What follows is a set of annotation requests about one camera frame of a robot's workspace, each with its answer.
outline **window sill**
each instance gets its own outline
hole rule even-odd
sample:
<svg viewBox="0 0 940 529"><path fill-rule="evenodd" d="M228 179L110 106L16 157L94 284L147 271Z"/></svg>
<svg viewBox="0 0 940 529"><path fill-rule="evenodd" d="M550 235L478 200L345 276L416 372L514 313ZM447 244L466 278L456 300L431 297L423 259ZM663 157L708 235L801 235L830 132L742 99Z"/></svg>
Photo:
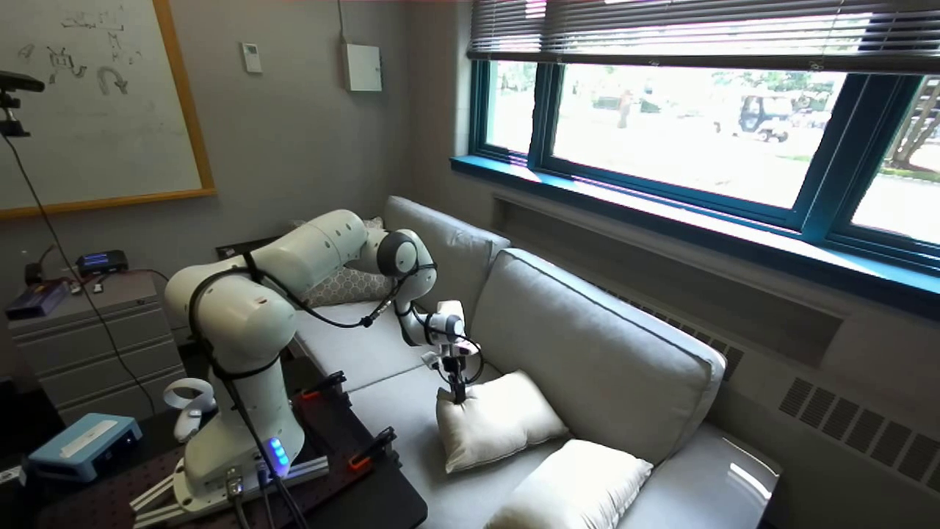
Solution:
<svg viewBox="0 0 940 529"><path fill-rule="evenodd" d="M849 284L855 293L873 293L873 287L859 284L858 278L874 278L889 287L902 287L899 293L884 293L874 287L879 300L887 300L892 304L912 303L912 304L936 304L936 300L921 300L921 297L940 297L940 276L911 271L902 265L865 259L858 251L846 250L830 250L830 247L815 247L808 240L799 240L795 235L786 235L785 228L774 225L760 225L751 219L730 219L718 215L704 215L694 212L688 206L641 196L641 194L626 194L626 191L610 191L602 184L591 181L576 181L576 179L561 179L550 174L532 174L528 168L520 163L503 163L494 157L482 156L461 156L451 157L451 168L470 171L470 174L483 174L495 175L495 184L517 184L517 188L532 188L532 191L555 191L567 203L576 203L579 207L588 212L626 212L627 218L638 219L652 219L654 228L663 223L660 232L671 235L711 235L708 244L716 244L716 250L730 247L733 256L739 256L739 244L751 247L746 250L755 259L764 259L765 251L771 256L786 256L792 271L805 271L805 265L815 265L815 278L830 282L830 284Z"/></svg>

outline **window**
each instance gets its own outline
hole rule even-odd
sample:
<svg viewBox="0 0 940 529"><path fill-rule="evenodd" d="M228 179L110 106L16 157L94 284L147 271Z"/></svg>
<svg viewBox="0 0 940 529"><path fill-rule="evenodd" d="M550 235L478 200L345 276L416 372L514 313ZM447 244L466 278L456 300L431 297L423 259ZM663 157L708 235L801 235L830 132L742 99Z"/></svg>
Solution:
<svg viewBox="0 0 940 529"><path fill-rule="evenodd" d="M940 7L475 0L473 19L475 156L814 244L940 256Z"/></svg>

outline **whiteboard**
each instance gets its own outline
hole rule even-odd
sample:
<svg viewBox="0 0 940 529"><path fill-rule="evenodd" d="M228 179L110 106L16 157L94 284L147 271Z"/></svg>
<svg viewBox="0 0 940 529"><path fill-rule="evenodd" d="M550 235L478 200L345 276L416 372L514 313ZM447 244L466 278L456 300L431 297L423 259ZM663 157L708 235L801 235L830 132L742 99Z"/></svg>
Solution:
<svg viewBox="0 0 940 529"><path fill-rule="evenodd" d="M0 0L0 71L46 87L13 91L13 138L46 212L132 206L210 191L203 134L165 0ZM0 218L36 200L0 143Z"/></svg>

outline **gray wall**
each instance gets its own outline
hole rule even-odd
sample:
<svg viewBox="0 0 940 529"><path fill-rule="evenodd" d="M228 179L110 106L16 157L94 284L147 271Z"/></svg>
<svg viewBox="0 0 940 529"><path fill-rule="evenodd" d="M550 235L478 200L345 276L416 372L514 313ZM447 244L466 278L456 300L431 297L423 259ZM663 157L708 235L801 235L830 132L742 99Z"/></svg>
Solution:
<svg viewBox="0 0 940 529"><path fill-rule="evenodd" d="M840 319L833 337L814 363L792 362L786 348L739 344L739 363L723 387L711 419L730 429L738 437L771 454L780 469L777 526L936 526L940 492L926 479L906 479L896 463L882 463L873 448L858 451L846 437L830 437L801 417L785 415L777 404L792 378L805 378L830 391L837 400L873 407L884 423L896 419L931 437L940 434L940 325L905 310L865 303L859 297L837 293L818 282L805 282L765 271L760 265L716 256L683 244L680 237L642 235L627 225L602 228L597 235L591 215L567 212L561 206L532 203L510 191L448 171L447 157L461 149L461 110L466 99L466 62L461 59L463 2L412 2L412 168L407 194L447 207L473 223L495 225L517 244L550 256L553 260L607 284L627 284L622 297L654 304L669 297L669 287L694 287L694 276L708 271L733 278L760 297L777 297ZM638 278L630 259L645 259L648 276ZM663 271L688 271L688 276L654 276L658 259Z"/></svg>
<svg viewBox="0 0 940 529"><path fill-rule="evenodd" d="M404 18L397 0L342 0L342 12L348 41L382 47L385 94L342 91L334 2L174 0L216 196L53 218L66 251L121 247L132 265L171 272L293 218L375 212L407 156ZM263 77L244 74L238 41L257 41ZM38 219L0 225L0 300L13 297L22 265L46 244ZM0 375L9 372L28 384L0 331Z"/></svg>

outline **trees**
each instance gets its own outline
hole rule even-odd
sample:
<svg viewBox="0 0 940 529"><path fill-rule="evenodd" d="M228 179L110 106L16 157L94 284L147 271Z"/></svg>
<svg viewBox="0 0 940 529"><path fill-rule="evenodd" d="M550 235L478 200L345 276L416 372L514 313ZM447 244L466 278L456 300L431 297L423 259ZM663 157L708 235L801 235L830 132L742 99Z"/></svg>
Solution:
<svg viewBox="0 0 940 529"><path fill-rule="evenodd" d="M912 168L912 151L936 132L940 126L940 78L926 78L912 110L906 115L905 132L889 149L892 168Z"/></svg>

